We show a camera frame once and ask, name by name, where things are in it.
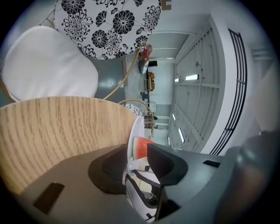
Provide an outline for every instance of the watermelon slice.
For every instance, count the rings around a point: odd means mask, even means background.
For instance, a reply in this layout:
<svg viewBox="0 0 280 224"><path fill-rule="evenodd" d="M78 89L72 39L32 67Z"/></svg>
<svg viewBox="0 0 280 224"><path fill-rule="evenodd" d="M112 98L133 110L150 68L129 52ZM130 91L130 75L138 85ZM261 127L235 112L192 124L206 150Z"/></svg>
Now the watermelon slice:
<svg viewBox="0 0 280 224"><path fill-rule="evenodd" d="M147 157L148 143L154 143L151 140L143 137L134 137L132 140L132 159L137 160Z"/></svg>

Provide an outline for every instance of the white chair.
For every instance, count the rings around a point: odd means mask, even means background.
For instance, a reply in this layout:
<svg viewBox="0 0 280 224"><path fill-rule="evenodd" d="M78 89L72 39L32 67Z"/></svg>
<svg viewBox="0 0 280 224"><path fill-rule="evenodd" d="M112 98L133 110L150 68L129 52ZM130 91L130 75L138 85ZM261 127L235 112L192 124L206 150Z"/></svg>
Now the white chair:
<svg viewBox="0 0 280 224"><path fill-rule="evenodd" d="M98 72L68 37L37 26L10 48L2 81L16 102L50 96L94 97Z"/></svg>

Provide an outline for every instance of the round wooden tabletop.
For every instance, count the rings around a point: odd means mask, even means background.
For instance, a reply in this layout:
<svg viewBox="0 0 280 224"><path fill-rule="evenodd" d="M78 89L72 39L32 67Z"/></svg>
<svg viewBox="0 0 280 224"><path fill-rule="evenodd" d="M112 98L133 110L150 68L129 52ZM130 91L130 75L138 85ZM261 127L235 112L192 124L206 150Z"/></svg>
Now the round wooden tabletop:
<svg viewBox="0 0 280 224"><path fill-rule="evenodd" d="M67 158L127 144L136 116L96 98L50 97L0 108L0 166L7 188L21 193Z"/></svg>

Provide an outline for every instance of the ceiling light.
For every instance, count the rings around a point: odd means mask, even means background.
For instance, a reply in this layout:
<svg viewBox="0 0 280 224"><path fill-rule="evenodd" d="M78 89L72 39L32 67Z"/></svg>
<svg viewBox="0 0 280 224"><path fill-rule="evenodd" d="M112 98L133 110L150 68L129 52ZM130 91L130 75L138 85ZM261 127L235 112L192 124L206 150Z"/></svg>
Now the ceiling light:
<svg viewBox="0 0 280 224"><path fill-rule="evenodd" d="M198 77L199 75L196 74L196 75L190 75L190 76L186 76L185 77L185 80L188 81L188 80L198 80Z"/></svg>
<svg viewBox="0 0 280 224"><path fill-rule="evenodd" d="M182 134L181 128L179 128L179 134L180 134L180 137L181 137L182 142L184 143L184 142L185 142L185 139L184 139L184 136L183 136L183 134Z"/></svg>

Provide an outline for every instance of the black railing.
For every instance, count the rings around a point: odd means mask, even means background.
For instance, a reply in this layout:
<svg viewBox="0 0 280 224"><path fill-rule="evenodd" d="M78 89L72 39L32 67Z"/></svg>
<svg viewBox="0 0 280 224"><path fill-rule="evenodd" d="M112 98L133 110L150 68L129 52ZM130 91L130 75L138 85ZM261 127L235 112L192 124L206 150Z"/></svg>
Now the black railing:
<svg viewBox="0 0 280 224"><path fill-rule="evenodd" d="M242 37L240 34L233 32L229 29L231 34L231 39L234 45L235 57L237 63L237 84L236 84L236 92L233 103L233 108L231 111L231 115L227 122L227 125L219 138L217 144L212 149L210 154L218 155L223 150L225 145L228 143L231 138L235 128L240 119L240 115L242 113L242 109L244 106L244 101L246 97L246 88L247 88L247 60L244 44L242 41Z"/></svg>

